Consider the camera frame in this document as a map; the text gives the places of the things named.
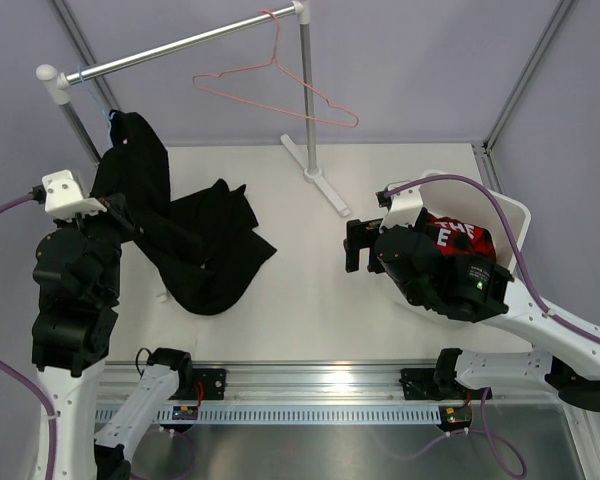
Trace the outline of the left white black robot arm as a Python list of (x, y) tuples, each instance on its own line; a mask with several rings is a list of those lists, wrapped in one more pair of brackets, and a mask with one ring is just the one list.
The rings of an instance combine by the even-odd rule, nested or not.
[(56, 229), (36, 249), (39, 313), (32, 362), (43, 393), (38, 459), (48, 479), (129, 479), (162, 405), (195, 385), (189, 353), (158, 348), (138, 386), (95, 428), (100, 377), (118, 319), (122, 246), (141, 235), (123, 195), (51, 206)]

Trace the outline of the silver white clothes rack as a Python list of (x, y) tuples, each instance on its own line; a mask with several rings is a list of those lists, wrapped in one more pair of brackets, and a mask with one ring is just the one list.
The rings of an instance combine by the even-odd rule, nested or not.
[[(300, 118), (305, 121), (306, 147), (304, 149), (301, 149), (298, 145), (296, 145), (296, 143), (294, 143), (294, 141), (288, 135), (281, 136), (280, 142), (303, 171), (305, 180), (314, 185), (318, 191), (320, 191), (326, 201), (339, 216), (346, 217), (351, 213), (350, 208), (325, 178), (324, 173), (318, 163), (316, 125), (318, 123), (322, 123), (325, 125), (353, 129), (359, 124), (359, 117), (347, 108), (331, 102), (326, 95), (315, 89), (311, 58), (311, 15), (310, 3), (308, 1), (291, 1), (289, 4), (273, 11), (261, 10), (256, 16), (228, 25), (220, 26), (203, 33), (195, 34), (184, 39), (176, 40), (116, 60), (80, 68), (76, 72), (70, 74), (60, 72), (52, 65), (42, 64), (36, 68), (36, 78), (42, 83), (53, 103), (60, 108), (90, 161), (97, 165), (100, 162), (101, 155), (71, 103), (71, 97), (69, 95), (69, 89), (71, 87), (93, 82), (97, 90), (96, 99), (100, 101), (108, 110), (116, 109), (118, 107), (118, 103), (114, 99), (113, 93), (108, 87), (107, 82), (104, 80), (105, 76), (134, 67), (136, 65), (144, 64), (157, 58), (174, 54), (181, 50), (185, 50), (217, 38), (254, 28), (268, 22), (279, 24), (281, 19), (290, 16), (296, 17), (299, 25), (302, 64), (301, 77), (297, 77), (281, 65), (277, 48), (273, 49), (271, 59), (265, 64), (242, 67), (233, 70), (225, 70), (221, 73), (218, 73), (216, 77), (221, 78), (227, 75), (273, 67), (303, 87), (304, 111), (302, 113), (292, 112), (284, 109), (280, 110), (272, 106), (264, 104), (260, 105), (256, 102), (254, 102), (252, 105), (254, 107), (260, 107), (272, 112), (280, 112), (285, 115)], [(343, 123), (317, 117), (315, 115), (316, 98), (322, 99), (329, 108), (338, 110), (351, 116), (354, 121), (352, 123)]]

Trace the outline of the white plastic basket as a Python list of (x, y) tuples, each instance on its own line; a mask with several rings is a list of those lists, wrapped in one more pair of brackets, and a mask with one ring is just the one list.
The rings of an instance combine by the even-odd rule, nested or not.
[[(495, 245), (497, 264), (514, 273), (517, 260), (507, 234), (496, 209), (481, 190), (457, 180), (438, 180), (413, 187), (419, 188), (424, 208), (436, 217), (450, 217), (489, 230)], [(491, 190), (489, 192), (506, 216), (513, 238), (520, 249), (530, 224), (529, 209), (509, 197)], [(376, 275), (375, 284), (386, 299), (402, 310), (409, 311), (410, 315), (439, 325), (451, 325), (446, 327), (450, 329), (462, 329), (466, 325), (465, 322), (449, 320), (432, 310), (409, 305), (384, 273)]]

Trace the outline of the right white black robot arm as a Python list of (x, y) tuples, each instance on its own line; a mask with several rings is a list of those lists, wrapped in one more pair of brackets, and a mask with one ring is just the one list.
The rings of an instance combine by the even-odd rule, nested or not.
[(410, 375), (403, 384), (433, 400), (463, 400), (499, 388), (546, 391), (600, 413), (600, 327), (534, 299), (488, 256), (466, 249), (445, 252), (422, 227), (349, 221), (346, 271), (359, 269), (366, 249), (368, 270), (387, 275), (409, 305), (450, 321), (504, 330), (532, 348), (514, 354), (445, 348), (431, 373)]

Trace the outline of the aluminium mounting rail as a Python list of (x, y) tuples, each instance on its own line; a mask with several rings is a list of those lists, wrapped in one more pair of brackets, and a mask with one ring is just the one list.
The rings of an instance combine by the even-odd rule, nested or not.
[(398, 363), (192, 363), (184, 367), (134, 367), (100, 363), (92, 382), (95, 397), (121, 403), (134, 389), (158, 391), (163, 403), (260, 401), (447, 401), (462, 394), (442, 394), (432, 364)]

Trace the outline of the blue clothes hanger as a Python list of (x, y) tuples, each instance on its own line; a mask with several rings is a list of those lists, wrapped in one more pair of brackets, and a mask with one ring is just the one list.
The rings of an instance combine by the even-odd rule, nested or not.
[(112, 136), (111, 136), (112, 120), (114, 118), (114, 113), (109, 107), (107, 107), (104, 104), (104, 101), (102, 100), (101, 96), (95, 91), (95, 88), (92, 86), (92, 82), (84, 79), (84, 75), (83, 75), (84, 67), (85, 67), (84, 64), (80, 64), (78, 67), (78, 76), (79, 76), (79, 80), (80, 80), (79, 84), (83, 87), (83, 89), (85, 91), (87, 91), (89, 93), (90, 97), (92, 98), (94, 103), (97, 105), (98, 110), (105, 117), (106, 122), (107, 122), (106, 138), (107, 138), (107, 142), (108, 142), (108, 147), (112, 148), (114, 146)]

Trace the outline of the red black plaid shirt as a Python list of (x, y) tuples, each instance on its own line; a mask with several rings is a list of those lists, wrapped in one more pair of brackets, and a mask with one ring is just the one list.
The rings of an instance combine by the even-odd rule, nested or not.
[(427, 213), (423, 232), (445, 256), (478, 255), (496, 262), (495, 245), (489, 230), (450, 217)]

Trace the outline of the pink clothes hanger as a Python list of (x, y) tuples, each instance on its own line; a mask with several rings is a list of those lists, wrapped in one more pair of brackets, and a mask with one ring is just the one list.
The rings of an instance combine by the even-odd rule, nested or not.
[(300, 66), (294, 70), (284, 62), (281, 11), (260, 9), (258, 16), (271, 25), (271, 45), (258, 61), (209, 73), (198, 73), (191, 79), (197, 90), (250, 107), (294, 117), (308, 123), (354, 129), (359, 116), (350, 108), (334, 101), (314, 84), (313, 52), (308, 5), (294, 2), (292, 14), (299, 18)]

